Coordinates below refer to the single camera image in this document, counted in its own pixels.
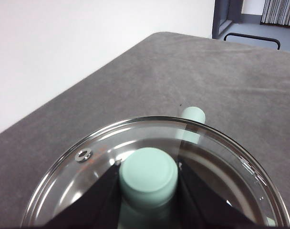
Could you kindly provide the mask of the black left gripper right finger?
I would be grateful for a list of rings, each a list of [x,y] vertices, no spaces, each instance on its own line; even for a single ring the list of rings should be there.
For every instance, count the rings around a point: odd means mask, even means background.
[[[177,205],[183,229],[253,229],[256,224],[178,162]]]

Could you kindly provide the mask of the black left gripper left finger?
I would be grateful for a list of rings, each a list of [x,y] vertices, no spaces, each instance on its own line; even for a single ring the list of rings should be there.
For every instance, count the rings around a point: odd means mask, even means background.
[[[112,165],[77,201],[43,227],[45,229],[116,229],[122,201],[119,168],[117,164]]]

